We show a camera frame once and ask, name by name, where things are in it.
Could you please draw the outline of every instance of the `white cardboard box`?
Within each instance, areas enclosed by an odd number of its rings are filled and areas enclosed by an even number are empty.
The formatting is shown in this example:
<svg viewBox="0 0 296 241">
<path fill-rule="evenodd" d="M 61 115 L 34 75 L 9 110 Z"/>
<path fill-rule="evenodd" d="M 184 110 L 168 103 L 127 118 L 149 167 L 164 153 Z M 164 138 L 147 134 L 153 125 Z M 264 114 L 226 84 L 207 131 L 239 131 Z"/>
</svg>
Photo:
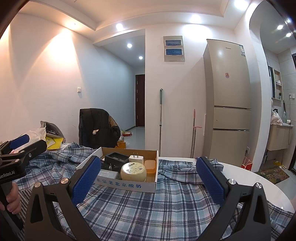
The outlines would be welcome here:
<svg viewBox="0 0 296 241">
<path fill-rule="evenodd" d="M 100 147 L 94 153 L 92 153 L 89 157 L 87 157 L 82 163 L 80 163 L 76 169 L 81 169 L 85 165 L 85 163 L 90 159 L 91 156 L 97 156 L 100 159 L 103 159 L 105 155 L 108 155 L 112 152 L 117 152 L 126 156 L 130 156 L 130 155 L 133 155 L 134 153 L 137 153 L 139 156 L 143 156 L 144 160 L 156 160 L 156 174 L 155 174 L 154 182 L 147 183 L 147 182 L 123 181 L 123 180 L 117 180 L 117 179 L 112 179 L 107 177 L 101 177 L 98 175 L 96 180 L 94 181 L 95 184 L 99 184 L 99 185 L 103 185 L 111 188 L 136 191 L 136 192 L 155 193 L 156 184 L 157 184 L 157 173 L 158 173 L 158 151 Z"/>
</svg>

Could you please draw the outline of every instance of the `table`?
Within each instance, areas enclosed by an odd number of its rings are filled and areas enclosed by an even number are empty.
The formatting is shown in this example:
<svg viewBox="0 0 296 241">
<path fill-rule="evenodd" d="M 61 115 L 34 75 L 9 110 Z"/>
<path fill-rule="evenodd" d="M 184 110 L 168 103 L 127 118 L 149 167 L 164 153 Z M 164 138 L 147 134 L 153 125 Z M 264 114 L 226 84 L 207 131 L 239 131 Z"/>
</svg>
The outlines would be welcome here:
<svg viewBox="0 0 296 241">
<path fill-rule="evenodd" d="M 169 161 L 188 161 L 192 162 L 194 165 L 196 159 L 194 158 L 180 158 L 180 157 L 159 157 L 159 159 L 169 160 Z M 276 185 L 261 177 L 253 172 L 236 167 L 230 164 L 221 163 L 223 168 L 223 174 L 227 179 L 233 178 L 238 184 L 253 186 L 255 183 L 259 182 L 263 185 L 266 199 L 277 207 L 282 208 L 285 211 L 295 212 L 292 203 L 287 198 L 287 196 L 279 189 Z"/>
</svg>

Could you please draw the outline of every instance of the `finger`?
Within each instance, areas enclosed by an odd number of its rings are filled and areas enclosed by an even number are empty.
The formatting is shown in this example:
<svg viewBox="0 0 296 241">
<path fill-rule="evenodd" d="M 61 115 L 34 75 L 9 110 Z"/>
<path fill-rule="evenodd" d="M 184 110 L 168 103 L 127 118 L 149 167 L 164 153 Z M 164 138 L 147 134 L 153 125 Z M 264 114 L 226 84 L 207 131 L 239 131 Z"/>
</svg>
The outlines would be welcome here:
<svg viewBox="0 0 296 241">
<path fill-rule="evenodd" d="M 18 186 L 16 183 L 12 183 L 12 189 L 10 193 L 6 196 L 8 202 L 13 202 L 18 197 Z"/>
<path fill-rule="evenodd" d="M 20 213 L 20 210 L 21 210 L 22 206 L 21 204 L 19 203 L 18 207 L 12 211 L 12 214 L 17 214 L 17 213 Z"/>
<path fill-rule="evenodd" d="M 0 210 L 1 210 L 1 211 L 5 211 L 5 207 L 4 207 L 4 205 L 2 204 L 2 202 L 0 202 Z"/>
<path fill-rule="evenodd" d="M 17 196 L 17 199 L 7 205 L 7 210 L 13 212 L 18 205 L 20 204 L 20 195 Z"/>
</svg>

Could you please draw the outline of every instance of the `dark brown door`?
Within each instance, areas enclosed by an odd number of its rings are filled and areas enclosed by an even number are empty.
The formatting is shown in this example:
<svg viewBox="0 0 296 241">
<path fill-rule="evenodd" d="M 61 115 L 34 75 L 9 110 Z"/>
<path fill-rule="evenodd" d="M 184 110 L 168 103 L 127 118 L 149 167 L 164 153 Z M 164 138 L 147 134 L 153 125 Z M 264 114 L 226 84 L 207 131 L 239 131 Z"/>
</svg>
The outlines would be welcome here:
<svg viewBox="0 0 296 241">
<path fill-rule="evenodd" d="M 136 75 L 136 126 L 145 126 L 145 75 Z"/>
</svg>

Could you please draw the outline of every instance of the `blue panel window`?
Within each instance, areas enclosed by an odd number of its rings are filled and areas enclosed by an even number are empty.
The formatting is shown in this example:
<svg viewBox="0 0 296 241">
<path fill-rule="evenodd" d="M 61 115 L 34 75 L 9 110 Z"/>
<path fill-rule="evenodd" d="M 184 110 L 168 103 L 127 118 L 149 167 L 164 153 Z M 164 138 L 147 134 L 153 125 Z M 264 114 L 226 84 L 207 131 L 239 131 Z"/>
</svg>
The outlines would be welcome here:
<svg viewBox="0 0 296 241">
<path fill-rule="evenodd" d="M 166 49 L 165 54 L 166 55 L 183 55 L 182 49 Z"/>
<path fill-rule="evenodd" d="M 166 46 L 182 46 L 181 40 L 166 40 L 165 41 Z"/>
</svg>

